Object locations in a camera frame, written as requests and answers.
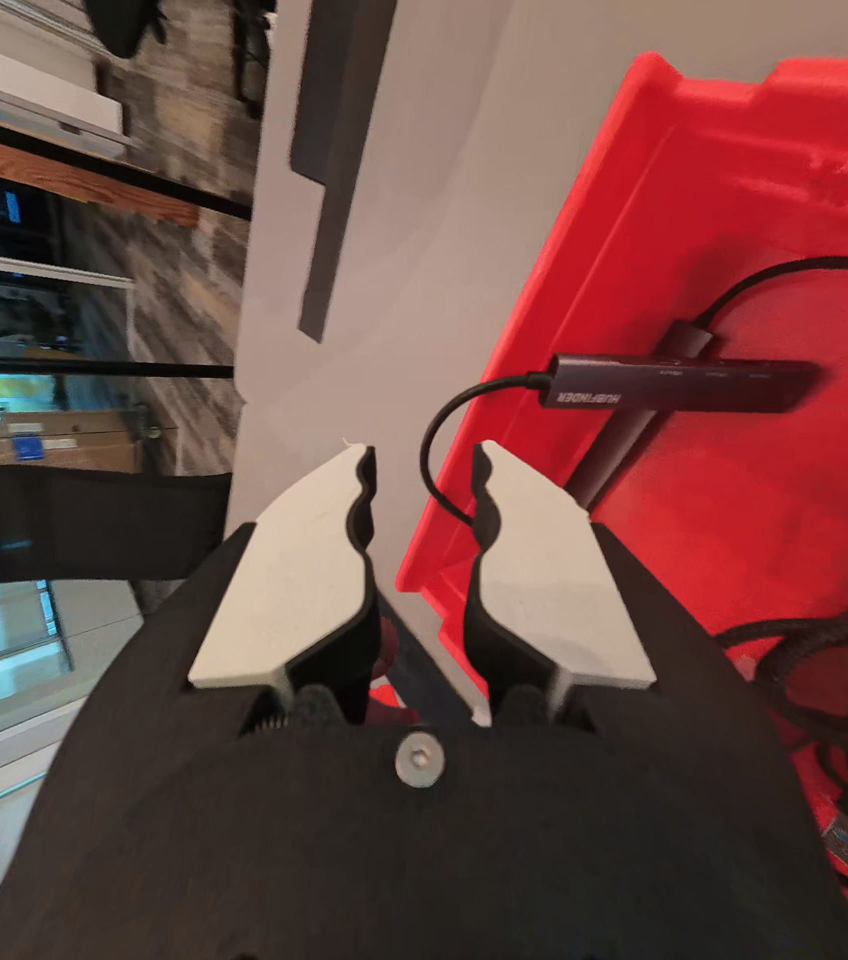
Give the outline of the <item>wooden rail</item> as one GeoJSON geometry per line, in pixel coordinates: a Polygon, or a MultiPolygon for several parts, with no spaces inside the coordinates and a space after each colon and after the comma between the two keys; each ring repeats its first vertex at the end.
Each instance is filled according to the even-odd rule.
{"type": "Polygon", "coordinates": [[[184,229],[193,230],[200,221],[198,208],[192,203],[5,145],[0,145],[0,179],[70,200],[170,222],[184,229]]]}

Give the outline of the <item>dark plain USB hub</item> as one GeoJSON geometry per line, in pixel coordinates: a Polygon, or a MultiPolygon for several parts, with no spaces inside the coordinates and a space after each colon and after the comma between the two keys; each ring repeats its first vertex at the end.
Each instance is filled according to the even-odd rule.
{"type": "MultiPolygon", "coordinates": [[[[711,330],[718,315],[749,289],[787,275],[810,271],[848,271],[848,255],[795,259],[759,270],[731,287],[695,319],[674,321],[650,354],[652,359],[686,361],[714,349],[711,330]]],[[[594,510],[612,490],[664,425],[668,415],[657,411],[623,411],[609,417],[571,475],[565,491],[586,510],[594,510]]]]}

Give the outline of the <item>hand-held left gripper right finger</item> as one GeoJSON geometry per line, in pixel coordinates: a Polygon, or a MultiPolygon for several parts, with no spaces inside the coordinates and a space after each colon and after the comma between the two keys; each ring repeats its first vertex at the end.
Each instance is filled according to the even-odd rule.
{"type": "Polygon", "coordinates": [[[517,688],[536,690],[550,718],[577,688],[651,689],[656,672],[589,513],[494,440],[475,445],[471,479],[478,555],[463,638],[491,721],[517,688]]]}

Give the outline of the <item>black cloth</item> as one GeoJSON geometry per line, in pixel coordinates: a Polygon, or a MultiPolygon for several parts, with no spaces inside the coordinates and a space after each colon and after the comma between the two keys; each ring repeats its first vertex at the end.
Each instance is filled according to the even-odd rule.
{"type": "Polygon", "coordinates": [[[184,580],[224,540],[232,478],[0,464],[0,584],[184,580]]]}

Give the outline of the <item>grey lettered USB hub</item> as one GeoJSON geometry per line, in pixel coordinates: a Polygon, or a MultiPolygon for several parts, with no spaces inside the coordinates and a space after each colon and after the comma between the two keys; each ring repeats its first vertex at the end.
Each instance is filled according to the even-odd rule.
{"type": "Polygon", "coordinates": [[[445,420],[480,397],[505,390],[538,395],[540,405],[561,412],[582,410],[783,414],[799,406],[824,378],[805,361],[652,359],[636,356],[556,354],[544,371],[479,383],[448,402],[429,424],[420,446],[420,473],[430,496],[466,526],[474,521],[436,485],[430,449],[445,420]]]}

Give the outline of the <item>red plastic bin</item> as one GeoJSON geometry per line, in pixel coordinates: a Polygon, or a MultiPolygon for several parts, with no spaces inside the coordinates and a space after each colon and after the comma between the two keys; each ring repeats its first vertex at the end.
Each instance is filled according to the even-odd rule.
{"type": "MultiPolygon", "coordinates": [[[[848,256],[848,61],[746,83],[642,54],[482,382],[556,354],[650,357],[744,278],[825,256],[848,256]]],[[[372,751],[375,807],[428,854],[393,863],[383,918],[433,909],[424,957],[848,958],[848,270],[761,283],[711,330],[699,358],[824,378],[783,414],[667,414],[586,510],[655,685],[578,687],[553,718],[515,688],[490,726],[432,732],[423,789],[372,751]]],[[[612,415],[520,389],[466,406],[433,479],[472,519],[475,445],[565,491],[612,415]]],[[[429,495],[396,587],[488,694],[463,638],[477,555],[429,495]]]]}

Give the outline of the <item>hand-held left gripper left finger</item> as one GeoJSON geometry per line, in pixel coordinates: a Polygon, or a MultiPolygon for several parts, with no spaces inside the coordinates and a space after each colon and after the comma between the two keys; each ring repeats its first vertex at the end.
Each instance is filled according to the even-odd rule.
{"type": "Polygon", "coordinates": [[[258,516],[188,679],[196,689],[369,683],[381,649],[376,450],[352,443],[258,516]]]}

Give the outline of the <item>black office chair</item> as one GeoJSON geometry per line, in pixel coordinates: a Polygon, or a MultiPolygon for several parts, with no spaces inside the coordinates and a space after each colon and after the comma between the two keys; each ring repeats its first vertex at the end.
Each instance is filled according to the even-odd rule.
{"type": "Polygon", "coordinates": [[[31,296],[0,294],[0,339],[57,349],[70,343],[74,325],[70,318],[52,313],[31,296]]]}

